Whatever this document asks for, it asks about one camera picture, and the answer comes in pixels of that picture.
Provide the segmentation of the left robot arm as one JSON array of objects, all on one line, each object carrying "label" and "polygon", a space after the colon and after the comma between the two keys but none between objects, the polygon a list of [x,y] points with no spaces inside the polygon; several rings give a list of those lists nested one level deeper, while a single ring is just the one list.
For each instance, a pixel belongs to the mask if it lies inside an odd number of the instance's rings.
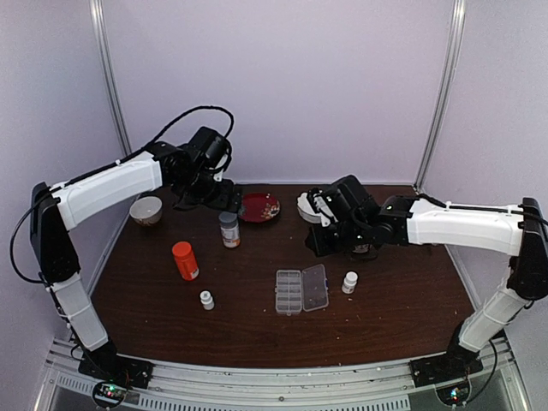
[{"label": "left robot arm", "polygon": [[86,291],[74,231],[122,203],[168,188],[180,210],[204,206],[236,212],[241,191],[223,174],[232,145],[218,131],[201,127],[179,146],[156,141],[101,170],[33,189],[30,242],[46,288],[53,293],[70,329],[91,351],[89,364],[105,380],[118,378],[122,359],[104,346],[110,337]]}]

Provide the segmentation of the grey cap pill bottle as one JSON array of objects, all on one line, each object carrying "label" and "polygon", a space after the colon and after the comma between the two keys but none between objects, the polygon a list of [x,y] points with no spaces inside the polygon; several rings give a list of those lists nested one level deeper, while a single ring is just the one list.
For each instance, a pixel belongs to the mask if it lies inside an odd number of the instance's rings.
[{"label": "grey cap pill bottle", "polygon": [[241,243],[238,215],[223,211],[218,216],[223,245],[227,248],[236,248]]}]

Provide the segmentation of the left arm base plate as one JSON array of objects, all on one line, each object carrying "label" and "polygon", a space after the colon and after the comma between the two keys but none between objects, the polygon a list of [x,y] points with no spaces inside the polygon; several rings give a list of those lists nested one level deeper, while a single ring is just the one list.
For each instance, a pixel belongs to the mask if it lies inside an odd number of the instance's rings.
[{"label": "left arm base plate", "polygon": [[125,388],[146,389],[152,377],[153,364],[120,356],[106,347],[85,350],[78,366],[80,374],[105,380]]}]

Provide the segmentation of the clear plastic pill organizer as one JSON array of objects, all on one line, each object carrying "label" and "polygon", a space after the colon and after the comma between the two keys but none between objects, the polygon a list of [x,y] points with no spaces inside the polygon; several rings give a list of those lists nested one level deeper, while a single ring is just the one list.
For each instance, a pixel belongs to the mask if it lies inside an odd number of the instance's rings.
[{"label": "clear plastic pill organizer", "polygon": [[328,283],[324,265],[302,271],[278,270],[275,284],[277,314],[292,316],[329,306]]}]

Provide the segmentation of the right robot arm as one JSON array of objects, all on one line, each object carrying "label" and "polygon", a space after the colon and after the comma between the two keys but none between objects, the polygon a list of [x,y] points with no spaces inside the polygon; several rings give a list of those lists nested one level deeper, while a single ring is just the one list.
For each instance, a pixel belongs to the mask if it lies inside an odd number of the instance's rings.
[{"label": "right robot arm", "polygon": [[547,296],[547,222],[533,198],[518,205],[462,205],[416,194],[378,204],[349,175],[306,191],[296,203],[302,216],[314,219],[305,245],[318,257],[385,244],[471,247],[509,257],[494,296],[456,328],[440,357],[447,378],[458,377],[521,310]]}]

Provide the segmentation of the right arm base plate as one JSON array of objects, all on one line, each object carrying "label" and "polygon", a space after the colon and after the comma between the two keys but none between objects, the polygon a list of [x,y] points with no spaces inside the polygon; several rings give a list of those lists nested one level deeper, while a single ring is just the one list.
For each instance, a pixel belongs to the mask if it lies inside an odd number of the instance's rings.
[{"label": "right arm base plate", "polygon": [[411,360],[409,365],[416,388],[463,379],[484,369],[477,354],[459,356],[444,353]]}]

